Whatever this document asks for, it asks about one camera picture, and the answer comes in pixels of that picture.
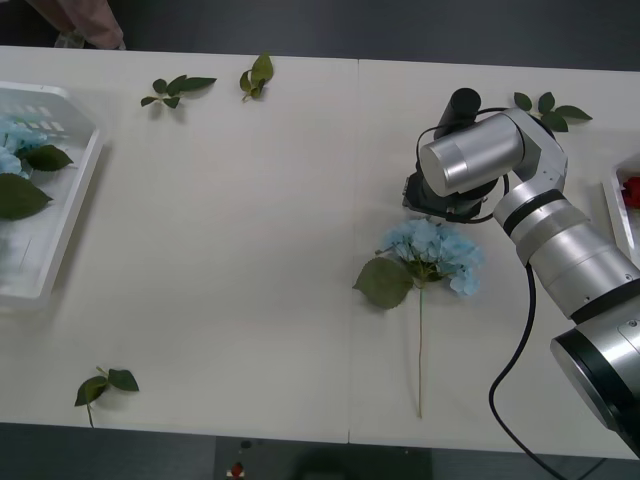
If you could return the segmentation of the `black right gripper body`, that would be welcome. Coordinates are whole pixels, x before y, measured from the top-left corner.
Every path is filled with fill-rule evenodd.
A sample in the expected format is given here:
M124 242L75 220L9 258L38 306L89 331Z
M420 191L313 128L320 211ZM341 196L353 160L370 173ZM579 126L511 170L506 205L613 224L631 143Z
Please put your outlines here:
M450 223L473 223L480 219L482 203L487 195L488 184L484 184L464 193L439 196L420 172L414 172L406 180L402 205Z

